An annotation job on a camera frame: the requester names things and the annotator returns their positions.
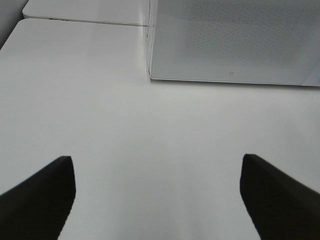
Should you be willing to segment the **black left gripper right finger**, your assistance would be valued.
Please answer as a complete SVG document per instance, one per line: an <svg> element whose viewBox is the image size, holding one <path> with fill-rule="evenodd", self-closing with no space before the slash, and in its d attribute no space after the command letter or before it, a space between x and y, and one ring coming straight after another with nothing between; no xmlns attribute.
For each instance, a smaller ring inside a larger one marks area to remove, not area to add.
<svg viewBox="0 0 320 240"><path fill-rule="evenodd" d="M262 240L318 240L320 195L255 154L242 160L239 191Z"/></svg>

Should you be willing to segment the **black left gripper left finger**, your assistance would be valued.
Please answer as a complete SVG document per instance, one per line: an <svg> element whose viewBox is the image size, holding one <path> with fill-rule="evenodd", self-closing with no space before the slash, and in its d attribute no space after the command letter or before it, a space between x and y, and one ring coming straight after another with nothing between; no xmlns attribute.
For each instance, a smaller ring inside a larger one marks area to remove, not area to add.
<svg viewBox="0 0 320 240"><path fill-rule="evenodd" d="M57 240L76 198L72 158L60 156L0 196L2 240Z"/></svg>

